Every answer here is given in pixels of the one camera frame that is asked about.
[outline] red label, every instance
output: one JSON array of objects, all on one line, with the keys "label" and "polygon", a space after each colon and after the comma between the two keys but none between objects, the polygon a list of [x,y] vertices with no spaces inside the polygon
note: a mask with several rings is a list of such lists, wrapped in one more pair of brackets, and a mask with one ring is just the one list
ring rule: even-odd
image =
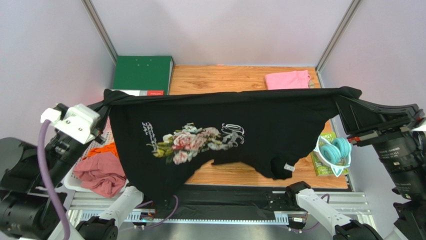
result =
[{"label": "red label", "polygon": [[161,96],[164,95],[164,91],[163,90],[149,90],[146,93],[147,96]]},{"label": "red label", "polygon": [[360,140],[360,138],[359,138],[359,137],[357,137],[357,136],[356,136],[356,137],[352,137],[352,138],[349,138],[349,139],[348,139],[348,141],[349,141],[350,143],[351,143],[353,140],[355,140],[356,142],[361,141],[361,140]]}]

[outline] laundry basket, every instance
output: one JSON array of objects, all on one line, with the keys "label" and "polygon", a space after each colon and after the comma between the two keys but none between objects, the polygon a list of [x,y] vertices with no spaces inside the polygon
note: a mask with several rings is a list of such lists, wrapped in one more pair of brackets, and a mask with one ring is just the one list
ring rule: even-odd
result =
[{"label": "laundry basket", "polygon": [[[76,167],[76,165],[79,162],[82,161],[82,158],[87,156],[87,154],[89,153],[89,151],[91,149],[101,148],[105,145],[108,145],[108,144],[114,142],[113,132],[111,131],[111,125],[110,125],[109,119],[106,122],[106,126],[105,126],[105,129],[103,130],[102,137],[105,138],[105,143],[99,144],[96,141],[93,141],[89,145],[89,147],[86,149],[86,151],[84,151],[83,155],[77,160],[77,162],[74,164],[74,166],[72,166],[71,170],[66,174],[64,181],[63,181],[63,184],[67,189],[75,190],[77,192],[85,192],[85,193],[91,193],[92,192],[92,190],[90,190],[90,189],[81,187],[82,181],[74,175],[74,168]],[[125,183],[124,187],[120,190],[120,193],[122,193],[124,191],[127,183],[129,183],[129,180],[126,180],[126,183]]]}]

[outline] black t-shirt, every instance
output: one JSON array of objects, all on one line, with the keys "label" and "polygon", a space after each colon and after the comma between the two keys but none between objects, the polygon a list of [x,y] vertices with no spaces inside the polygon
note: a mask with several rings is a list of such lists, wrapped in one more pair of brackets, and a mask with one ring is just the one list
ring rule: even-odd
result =
[{"label": "black t-shirt", "polygon": [[130,96],[105,90],[104,104],[128,180],[153,200],[175,193],[207,161],[243,162],[267,178],[315,147],[339,97],[351,87]]}]

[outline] green binder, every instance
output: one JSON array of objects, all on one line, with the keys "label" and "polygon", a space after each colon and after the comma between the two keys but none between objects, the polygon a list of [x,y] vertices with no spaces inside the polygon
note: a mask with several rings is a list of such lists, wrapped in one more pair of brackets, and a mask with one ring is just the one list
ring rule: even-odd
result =
[{"label": "green binder", "polygon": [[168,95],[173,66],[171,56],[118,56],[112,88],[163,90]]}]

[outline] orange cloth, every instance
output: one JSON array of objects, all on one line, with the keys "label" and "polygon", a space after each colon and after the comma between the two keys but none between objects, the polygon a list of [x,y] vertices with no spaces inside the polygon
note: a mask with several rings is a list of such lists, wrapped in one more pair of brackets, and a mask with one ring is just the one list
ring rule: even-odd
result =
[{"label": "orange cloth", "polygon": [[103,147],[97,147],[97,148],[92,148],[87,156],[83,157],[83,160],[85,160],[86,158],[92,157],[96,154],[100,154],[100,153],[106,153],[106,152],[111,152],[113,153],[117,158],[119,157],[119,153],[117,152],[117,148],[116,148],[116,143],[112,142],[108,145],[105,145]]}]

